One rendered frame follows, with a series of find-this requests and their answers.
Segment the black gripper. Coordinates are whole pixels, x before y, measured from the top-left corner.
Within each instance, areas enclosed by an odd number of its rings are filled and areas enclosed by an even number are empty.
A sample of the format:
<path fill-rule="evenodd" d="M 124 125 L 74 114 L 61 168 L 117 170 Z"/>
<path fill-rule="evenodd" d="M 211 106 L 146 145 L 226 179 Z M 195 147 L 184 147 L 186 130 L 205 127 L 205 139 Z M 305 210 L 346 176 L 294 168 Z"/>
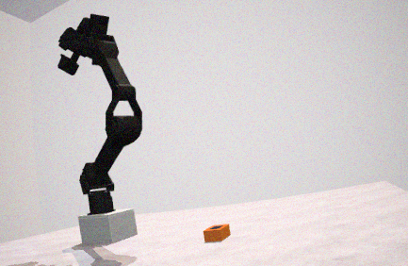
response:
<path fill-rule="evenodd" d="M 73 52 L 71 58 L 68 58 L 64 55 L 60 55 L 61 58 L 59 60 L 59 63 L 57 65 L 57 67 L 59 69 L 61 69 L 62 71 L 64 71 L 65 73 L 68 73 L 70 75 L 75 75 L 75 72 L 78 68 L 78 64 L 77 61 L 80 57 L 80 55 L 82 57 L 86 57 L 83 53 L 83 44 L 87 41 L 88 39 L 88 30 L 89 30 L 89 23 L 90 23 L 90 18 L 85 17 L 82 19 L 82 21 L 80 22 L 79 26 L 77 27 L 77 29 L 75 30 L 76 32 L 78 32 L 81 36 L 83 36 L 82 40 L 80 41 L 80 43 L 78 44 L 78 48 L 77 48 L 77 52 Z"/>

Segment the orange block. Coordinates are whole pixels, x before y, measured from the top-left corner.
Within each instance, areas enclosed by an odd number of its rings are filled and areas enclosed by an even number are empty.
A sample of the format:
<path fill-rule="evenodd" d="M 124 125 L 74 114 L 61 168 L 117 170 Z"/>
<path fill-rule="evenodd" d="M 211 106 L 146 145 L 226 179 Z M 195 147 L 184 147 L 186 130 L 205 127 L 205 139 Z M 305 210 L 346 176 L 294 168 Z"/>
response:
<path fill-rule="evenodd" d="M 204 230 L 204 242 L 222 241 L 229 235 L 231 235 L 229 224 L 212 225 Z"/>

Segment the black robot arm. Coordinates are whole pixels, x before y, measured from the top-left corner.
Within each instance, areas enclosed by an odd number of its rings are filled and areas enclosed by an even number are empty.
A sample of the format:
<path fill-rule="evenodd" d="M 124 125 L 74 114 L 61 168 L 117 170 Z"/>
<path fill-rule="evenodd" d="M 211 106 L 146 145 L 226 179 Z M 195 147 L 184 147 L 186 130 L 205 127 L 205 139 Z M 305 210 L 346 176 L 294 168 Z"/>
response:
<path fill-rule="evenodd" d="M 80 175 L 80 185 L 83 194 L 89 196 L 90 213 L 106 214 L 114 211 L 114 183 L 108 171 L 125 146 L 133 143 L 142 131 L 142 110 L 136 101 L 135 86 L 132 86 L 118 60 L 119 50 L 113 36 L 107 35 L 109 17 L 90 15 L 88 39 L 83 44 L 83 53 L 92 58 L 91 65 L 101 66 L 112 90 L 112 101 L 106 110 L 107 138 L 95 162 L 85 164 Z M 75 29 L 68 27 L 60 36 L 59 47 L 67 51 L 77 52 L 82 40 Z M 134 115 L 114 115 L 114 109 L 119 101 L 128 101 Z M 90 191 L 94 189 L 106 189 Z"/>

